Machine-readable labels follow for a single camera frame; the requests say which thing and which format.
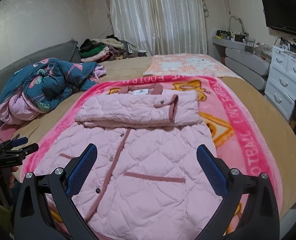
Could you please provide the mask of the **pink quilted jacket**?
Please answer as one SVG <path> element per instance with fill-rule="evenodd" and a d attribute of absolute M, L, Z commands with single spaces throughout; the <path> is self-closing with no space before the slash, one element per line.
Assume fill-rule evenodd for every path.
<path fill-rule="evenodd" d="M 35 174 L 66 166 L 88 144 L 98 157 L 72 200 L 100 239 L 194 239 L 222 200 L 196 158 L 200 145 L 216 150 L 194 90 L 91 96 Z"/>

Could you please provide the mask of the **pile of folded clothes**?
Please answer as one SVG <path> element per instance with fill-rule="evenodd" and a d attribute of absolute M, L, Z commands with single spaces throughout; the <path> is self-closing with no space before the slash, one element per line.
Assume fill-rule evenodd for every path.
<path fill-rule="evenodd" d="M 132 51 L 131 44 L 127 41 L 120 40 L 114 35 L 107 38 L 86 39 L 78 48 L 81 62 L 117 61 L 131 59 L 135 57 L 148 57 L 145 51 Z"/>

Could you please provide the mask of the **blue floral comforter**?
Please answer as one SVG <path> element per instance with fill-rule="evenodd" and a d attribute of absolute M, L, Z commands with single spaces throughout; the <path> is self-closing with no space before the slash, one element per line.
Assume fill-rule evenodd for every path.
<path fill-rule="evenodd" d="M 73 93 L 84 92 L 105 76 L 106 68 L 96 62 L 71 63 L 43 59 L 16 71 L 0 94 L 0 120 L 22 125 L 53 111 Z"/>

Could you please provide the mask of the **pink cartoon fleece blanket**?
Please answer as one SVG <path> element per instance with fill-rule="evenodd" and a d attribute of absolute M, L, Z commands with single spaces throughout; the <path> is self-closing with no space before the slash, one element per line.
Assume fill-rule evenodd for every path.
<path fill-rule="evenodd" d="M 20 176 L 33 172 L 54 144 L 57 137 L 74 121 L 75 115 L 91 96 L 114 94 L 125 88 L 151 88 L 160 84 L 164 89 L 198 93 L 199 114 L 208 126 L 216 152 L 230 168 L 258 176 L 267 173 L 276 193 L 277 204 L 282 204 L 282 182 L 275 159 L 264 137 L 247 108 L 219 79 L 206 76 L 159 76 L 124 81 L 109 81 L 96 85 L 83 94 L 58 123 L 45 135 L 38 152 L 23 163 Z"/>

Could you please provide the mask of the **grey headboard cushion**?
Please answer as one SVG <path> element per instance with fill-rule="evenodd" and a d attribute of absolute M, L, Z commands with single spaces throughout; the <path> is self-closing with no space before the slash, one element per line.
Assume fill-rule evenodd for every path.
<path fill-rule="evenodd" d="M 51 46 L 30 55 L 27 55 L 10 65 L 6 66 L 2 70 L 0 70 L 0 94 L 3 90 L 3 87 L 7 83 L 7 81 L 11 78 L 11 76 L 19 69 L 28 66 L 30 64 L 34 64 L 43 59 L 47 59 L 50 57 L 55 57 L 57 59 L 69 62 L 80 62 L 81 57 L 78 52 L 78 42 L 73 38 L 65 43 L 57 44 L 55 46 Z"/>

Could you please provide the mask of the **white drawer cabinet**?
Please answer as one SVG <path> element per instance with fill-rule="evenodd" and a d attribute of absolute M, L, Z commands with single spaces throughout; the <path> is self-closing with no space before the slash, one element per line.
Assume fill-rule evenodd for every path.
<path fill-rule="evenodd" d="M 287 122 L 296 100 L 296 53 L 274 46 L 264 97 Z"/>

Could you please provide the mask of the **grey curved shelf unit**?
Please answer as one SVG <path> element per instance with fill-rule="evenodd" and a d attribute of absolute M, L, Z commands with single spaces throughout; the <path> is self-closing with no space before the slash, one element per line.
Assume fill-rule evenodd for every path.
<path fill-rule="evenodd" d="M 270 61 L 245 51 L 245 44 L 213 37 L 217 49 L 224 49 L 224 64 L 246 80 L 256 90 L 263 92 L 268 79 Z"/>

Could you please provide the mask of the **peach kitty blanket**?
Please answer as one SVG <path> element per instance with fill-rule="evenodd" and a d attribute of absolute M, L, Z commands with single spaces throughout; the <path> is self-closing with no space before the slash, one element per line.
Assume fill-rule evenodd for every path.
<path fill-rule="evenodd" d="M 184 75 L 235 77 L 242 79 L 227 66 L 204 54 L 156 55 L 144 76 Z"/>

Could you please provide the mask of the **white striped curtain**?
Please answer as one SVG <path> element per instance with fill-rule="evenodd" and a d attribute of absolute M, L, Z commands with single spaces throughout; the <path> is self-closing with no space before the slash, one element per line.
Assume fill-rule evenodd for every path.
<path fill-rule="evenodd" d="M 110 0 L 110 16 L 132 51 L 207 53 L 203 0 Z"/>

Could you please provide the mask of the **black flat television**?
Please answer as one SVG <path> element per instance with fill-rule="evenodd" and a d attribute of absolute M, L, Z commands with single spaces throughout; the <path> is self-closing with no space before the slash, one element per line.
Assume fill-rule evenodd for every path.
<path fill-rule="evenodd" d="M 293 0 L 262 0 L 266 26 L 296 36 L 296 4 Z"/>

